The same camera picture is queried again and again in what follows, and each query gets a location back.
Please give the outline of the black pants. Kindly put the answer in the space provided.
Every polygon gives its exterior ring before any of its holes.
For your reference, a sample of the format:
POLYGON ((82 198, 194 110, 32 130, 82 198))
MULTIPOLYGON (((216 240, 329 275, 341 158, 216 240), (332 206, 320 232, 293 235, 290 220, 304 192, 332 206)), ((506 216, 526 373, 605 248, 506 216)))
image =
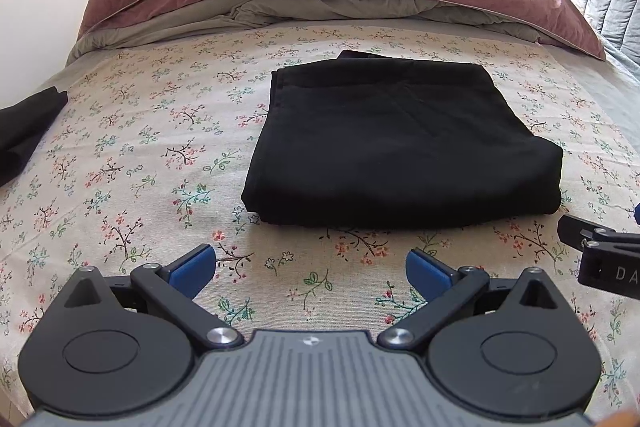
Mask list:
POLYGON ((272 225, 459 228, 554 213, 562 164, 484 67, 345 51, 272 74, 242 199, 272 225))

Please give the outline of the floral bed sheet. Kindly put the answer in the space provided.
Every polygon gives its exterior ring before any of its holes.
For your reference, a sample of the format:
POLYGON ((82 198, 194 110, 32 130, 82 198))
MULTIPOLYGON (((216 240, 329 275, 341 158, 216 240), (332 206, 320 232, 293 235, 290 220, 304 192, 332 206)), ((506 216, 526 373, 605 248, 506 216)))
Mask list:
POLYGON ((639 404, 639 305, 579 284, 579 256, 553 217, 452 231, 264 225, 241 192, 267 117, 271 73, 344 50, 482 65, 518 118, 564 150, 562 208, 637 228, 639 154, 594 98, 536 44, 430 23, 284 25, 99 51, 53 79, 68 103, 22 175, 1 191, 1 388, 30 406, 18 352, 81 265, 124 274, 201 243, 215 278, 198 301, 250 333, 367 329, 423 305, 405 257, 423 248, 493 277, 537 265, 553 277, 602 357, 590 413, 639 404))

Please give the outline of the folded black garment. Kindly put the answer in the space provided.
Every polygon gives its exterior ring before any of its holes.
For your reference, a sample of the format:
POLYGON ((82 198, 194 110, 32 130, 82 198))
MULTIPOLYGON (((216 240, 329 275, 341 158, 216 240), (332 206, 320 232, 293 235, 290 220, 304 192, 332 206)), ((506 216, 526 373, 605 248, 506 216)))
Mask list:
POLYGON ((26 167, 43 135, 67 104, 67 92, 55 87, 35 93, 0 114, 0 184, 26 167))

